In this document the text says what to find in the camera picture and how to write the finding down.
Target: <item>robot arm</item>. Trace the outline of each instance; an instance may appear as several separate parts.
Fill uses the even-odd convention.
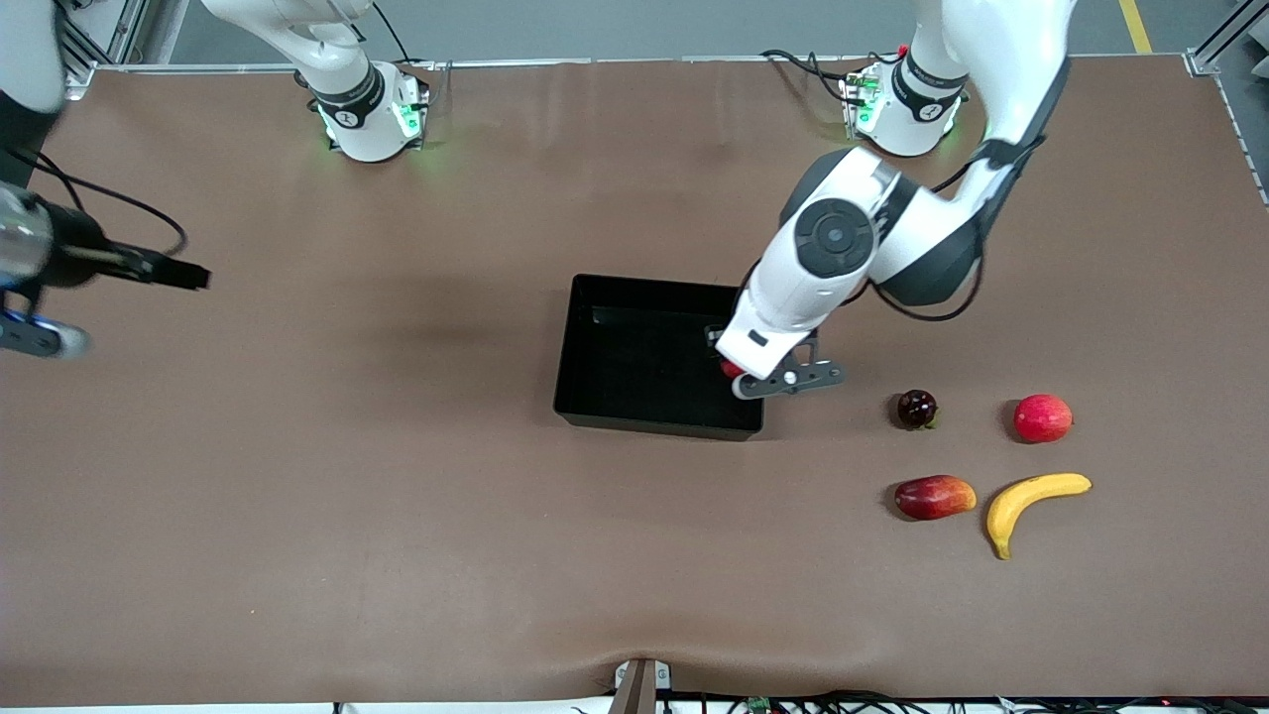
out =
[[[62,110],[66,80],[49,0],[0,3],[0,127],[5,145],[38,140]]]
[[[898,156],[925,153],[952,129],[968,70],[948,52],[943,1],[916,0],[916,34],[906,55],[867,67],[867,89],[846,88],[863,100],[848,108],[853,131]]]
[[[39,141],[65,98],[57,10],[51,0],[0,3],[0,151]],[[74,359],[88,332],[37,313],[44,288],[76,287],[95,275],[199,289],[211,273],[166,254],[115,242],[81,211],[0,181],[0,349]],[[22,297],[23,308],[10,308]]]
[[[923,8],[929,5],[923,0]],[[726,359],[747,373],[736,379],[737,397],[840,382],[825,379],[840,375],[827,361],[819,370],[803,365],[811,369],[784,372],[774,382],[772,375],[863,280],[901,304],[920,306],[952,297],[975,271],[987,232],[1043,141],[1065,86],[1074,5],[942,3],[940,37],[928,32],[933,24],[923,25],[909,57],[945,57],[956,65],[944,67],[964,66],[986,105],[987,131],[959,190],[950,200],[939,198],[864,148],[830,153],[812,165],[717,341]]]
[[[371,62],[353,20],[372,0],[203,0],[216,16],[272,44],[296,65],[332,143],[358,161],[383,161],[423,141],[428,86]]]

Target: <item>black plastic bin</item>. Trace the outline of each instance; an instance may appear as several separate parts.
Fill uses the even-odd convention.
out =
[[[706,342],[731,317],[735,287],[580,274],[572,278],[555,411],[579,427],[744,441],[763,402],[737,399]]]

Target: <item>wire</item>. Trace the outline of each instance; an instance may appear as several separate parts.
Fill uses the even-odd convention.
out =
[[[943,180],[943,183],[939,183],[938,185],[935,185],[930,190],[933,190],[934,193],[940,193],[944,188],[947,188],[947,186],[952,185],[953,183],[956,183],[957,180],[959,180],[961,176],[963,176],[964,172],[970,170],[970,165],[971,164],[972,164],[972,161],[966,161],[964,165],[962,165],[959,169],[957,169],[954,174],[949,175],[947,179]]]
[[[897,65],[897,63],[900,63],[900,62],[904,61],[902,57],[895,57],[893,60],[887,60],[886,57],[882,57],[881,55],[878,55],[876,52],[869,52],[868,53],[868,58],[869,60],[876,60],[876,61],[878,61],[878,62],[881,62],[883,65]]]
[[[1015,704],[1034,705],[1032,709],[1019,709],[1018,714],[1118,714],[1119,711],[1129,706],[1137,706],[1147,703],[1159,703],[1160,705],[1167,706],[1169,704],[1164,704],[1164,701],[1165,700],[1160,698],[1146,698],[1146,696],[1137,699],[1128,699],[1119,704],[1110,704],[1110,705],[1099,705],[1096,700],[1089,701],[1085,699],[1077,699],[1071,704],[1051,701],[1046,699],[1033,699],[1033,698],[1020,698],[1014,700]],[[1214,704],[1203,700],[1167,698],[1166,701],[1169,701],[1170,705],[1175,706],[1193,706],[1197,709],[1202,709],[1207,714],[1226,713],[1226,709],[1223,706],[1217,706]]]
[[[864,105],[863,99],[853,99],[853,98],[848,99],[846,96],[843,96],[840,91],[838,91],[836,89],[834,89],[831,84],[829,84],[829,77],[824,74],[824,70],[820,68],[820,60],[816,58],[815,52],[811,52],[810,55],[807,55],[807,58],[811,60],[811,65],[815,67],[815,74],[816,74],[816,76],[820,77],[820,84],[824,85],[824,90],[827,91],[834,99],[836,99],[838,101],[841,101],[843,104],[850,104],[851,107],[863,107]]]
[[[42,171],[42,172],[49,174],[49,175],[56,176],[57,179],[60,179],[62,181],[69,181],[69,183],[74,183],[74,184],[81,185],[81,186],[84,186],[84,188],[86,188],[89,190],[95,190],[95,191],[102,193],[104,195],[109,195],[110,198],[114,198],[115,200],[122,200],[122,202],[124,202],[124,203],[127,203],[129,205],[135,205],[137,208],[141,208],[142,211],[145,211],[145,212],[150,213],[151,216],[159,218],[160,221],[168,223],[169,226],[171,226],[171,228],[174,231],[176,231],[176,242],[173,243],[173,246],[169,247],[168,250],[164,250],[164,252],[162,252],[164,255],[171,257],[173,255],[179,254],[181,250],[185,249],[185,246],[189,245],[189,233],[185,232],[185,228],[181,227],[181,224],[178,223],[175,221],[175,218],[173,218],[168,213],[164,213],[159,208],[155,208],[154,205],[146,203],[145,200],[138,200],[138,199],[136,199],[136,198],[133,198],[131,195],[127,195],[124,193],[119,193],[118,190],[114,190],[114,189],[110,189],[110,188],[105,188],[104,185],[99,185],[99,184],[95,184],[95,183],[89,181],[89,180],[84,180],[84,179],[81,179],[79,176],[72,176],[72,175],[67,174],[66,171],[62,171],[61,169],[55,169],[55,167],[46,166],[46,165],[41,164],[37,160],[32,160],[32,159],[29,159],[27,156],[23,156],[22,153],[19,153],[16,151],[9,150],[9,155],[13,156],[14,159],[22,161],[23,164],[27,164],[32,169],[36,169],[37,171]],[[48,160],[47,156],[43,156],[43,159],[46,161]]]
[[[820,66],[820,58],[815,56],[815,52],[811,52],[810,55],[806,56],[807,60],[806,62],[797,58],[792,53],[786,52],[784,49],[768,49],[766,52],[763,52],[761,56],[766,58],[780,57],[783,60],[788,60],[789,62],[793,63],[793,66],[802,70],[803,72],[812,74],[820,77],[820,84],[824,85],[824,90],[827,91],[838,101],[841,101],[843,104],[850,104],[851,107],[863,107],[864,104],[859,99],[843,96],[840,91],[838,91],[831,84],[829,84],[830,79],[834,81],[843,81],[846,79],[846,75],[839,72],[824,71],[824,67]]]
[[[768,49],[766,52],[763,52],[761,56],[766,57],[766,58],[780,57],[782,60],[788,60],[789,62],[793,63],[794,67],[797,67],[797,68],[799,68],[799,70],[802,70],[803,72],[807,72],[807,74],[812,74],[812,75],[813,74],[821,74],[822,76],[825,76],[827,79],[832,79],[832,80],[844,80],[844,79],[846,79],[846,75],[844,75],[844,74],[816,72],[813,66],[803,62],[802,60],[799,60],[798,57],[793,56],[789,52],[786,52],[784,49]]]
[[[838,304],[838,307],[845,307],[846,304],[850,304],[855,299],[859,299],[860,297],[863,297],[865,292],[868,292],[868,280],[864,280],[863,287],[860,287],[859,289],[857,289],[855,293],[851,294],[850,297],[843,299],[841,304]]]
[[[66,178],[66,172],[62,171],[62,167],[58,166],[57,164],[55,164],[52,159],[49,159],[48,156],[46,156],[41,151],[36,151],[36,159],[39,160],[39,161],[43,161],[46,164],[48,164],[48,167],[51,167],[55,171],[57,171],[57,174],[58,174],[57,178],[61,179],[62,185],[66,188],[66,193],[69,193],[70,197],[71,197],[71,200],[75,202],[75,208],[77,208],[80,212],[84,212],[84,200],[80,199],[79,191],[75,190],[75,184],[71,183],[70,179]]]
[[[405,43],[401,42],[401,37],[396,33],[396,28],[392,27],[392,20],[390,20],[388,16],[383,14],[383,9],[379,8],[379,4],[371,3],[371,6],[374,8],[374,11],[379,14],[379,19],[383,20],[385,25],[387,25],[388,32],[392,34],[392,39],[397,43],[397,49],[401,51],[401,58],[397,60],[397,62],[406,62],[406,63],[421,62],[423,60],[418,57],[411,57],[410,53],[405,51]]]
[[[954,320],[959,317],[961,315],[964,313],[966,309],[970,308],[971,304],[973,304],[973,301],[978,297],[978,289],[982,288],[982,274],[986,270],[986,265],[987,265],[987,252],[982,251],[982,254],[978,256],[978,268],[973,271],[973,287],[970,288],[970,294],[966,295],[964,302],[962,302],[956,309],[952,309],[950,312],[944,312],[942,315],[923,315],[921,312],[914,312],[912,309],[909,309],[907,307],[896,302],[893,297],[886,294],[882,290],[881,285],[878,285],[877,283],[872,283],[872,287],[873,292],[877,293],[877,297],[879,297],[881,301],[884,302],[887,307],[895,309],[896,312],[904,315],[905,317],[911,317],[914,320],[920,320],[923,322],[945,322],[948,320]],[[916,709],[921,714],[929,714],[929,711],[925,711],[924,709],[916,706],[915,704],[909,704],[909,706]]]
[[[839,692],[832,692],[830,696],[836,696],[839,700],[860,701],[874,709],[886,711],[887,714],[892,714],[891,710],[887,709],[886,706],[887,704],[893,704],[898,706],[901,710],[904,710],[905,714],[907,714],[909,709],[916,710],[920,714],[930,714],[925,708],[912,704],[911,701],[904,699],[895,699],[892,696],[887,696],[884,694],[876,691],[867,691],[867,690],[839,691]]]

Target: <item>banana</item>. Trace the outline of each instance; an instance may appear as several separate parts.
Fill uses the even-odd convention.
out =
[[[1009,536],[1014,535],[1018,516],[1028,506],[1058,496],[1079,496],[1093,488],[1081,474],[1048,474],[1018,482],[1000,492],[987,511],[987,535],[996,547],[996,557],[1009,561]]]

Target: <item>brown table surface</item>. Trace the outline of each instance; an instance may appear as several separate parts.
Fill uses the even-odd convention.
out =
[[[49,153],[216,274],[53,294],[90,355],[0,359],[0,704],[575,696],[632,656],[680,690],[1269,692],[1269,219],[1178,57],[1076,61],[978,303],[839,311],[849,384],[769,401],[759,439],[552,413],[575,273],[733,284],[841,143],[782,77],[456,71],[425,151],[357,165],[289,76],[99,74]],[[966,117],[902,165],[950,172]],[[938,431],[890,426],[911,388]],[[1036,392],[1074,406],[1065,441],[1004,430]],[[1096,486],[1029,511],[1009,563],[980,514],[883,503],[1058,471]]]

